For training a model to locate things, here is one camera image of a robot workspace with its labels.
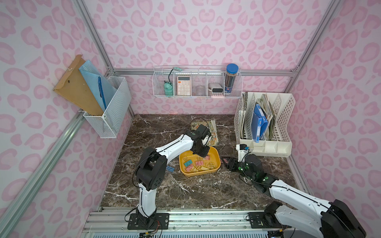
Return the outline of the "yellow plastic storage tray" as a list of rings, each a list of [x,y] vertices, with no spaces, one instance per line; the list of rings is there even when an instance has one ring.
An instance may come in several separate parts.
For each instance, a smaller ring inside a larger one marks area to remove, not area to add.
[[[186,151],[179,156],[180,170],[186,177],[199,176],[218,171],[221,166],[218,151],[210,147],[205,157],[198,156],[192,151]]]

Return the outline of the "blue binder clip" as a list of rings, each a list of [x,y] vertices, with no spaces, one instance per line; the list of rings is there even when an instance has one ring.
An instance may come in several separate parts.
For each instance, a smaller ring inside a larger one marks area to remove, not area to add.
[[[173,167],[171,167],[171,166],[167,166],[166,167],[166,171],[169,171],[169,172],[173,173],[175,171],[175,169]]]

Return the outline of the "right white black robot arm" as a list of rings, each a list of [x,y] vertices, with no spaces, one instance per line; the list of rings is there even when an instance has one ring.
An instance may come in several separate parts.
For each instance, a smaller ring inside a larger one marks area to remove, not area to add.
[[[364,238],[366,231],[346,203],[330,202],[302,192],[283,180],[266,173],[260,158],[248,146],[236,146],[238,157],[224,157],[231,172],[258,192],[275,201],[261,218],[266,228],[293,227],[316,238]]]

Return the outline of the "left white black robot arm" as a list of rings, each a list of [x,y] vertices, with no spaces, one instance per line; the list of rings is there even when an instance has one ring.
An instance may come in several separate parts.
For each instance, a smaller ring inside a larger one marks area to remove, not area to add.
[[[210,150],[207,146],[210,137],[209,128],[200,125],[162,147],[144,150],[134,172],[140,189],[137,216],[142,222],[148,224],[156,221],[156,193],[164,180],[167,164],[187,151],[205,157]]]

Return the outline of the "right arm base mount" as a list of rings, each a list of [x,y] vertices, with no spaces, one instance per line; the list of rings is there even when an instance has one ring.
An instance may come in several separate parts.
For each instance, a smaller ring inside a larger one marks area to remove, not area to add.
[[[245,217],[252,229],[285,229],[291,226],[281,224],[275,217],[275,212],[282,203],[274,201],[263,212],[249,212]]]

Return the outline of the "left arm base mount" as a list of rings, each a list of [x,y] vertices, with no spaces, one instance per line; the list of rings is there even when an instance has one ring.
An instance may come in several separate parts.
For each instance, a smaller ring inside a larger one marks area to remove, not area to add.
[[[153,213],[144,217],[140,213],[131,214],[128,219],[128,230],[167,230],[169,227],[169,213]]]

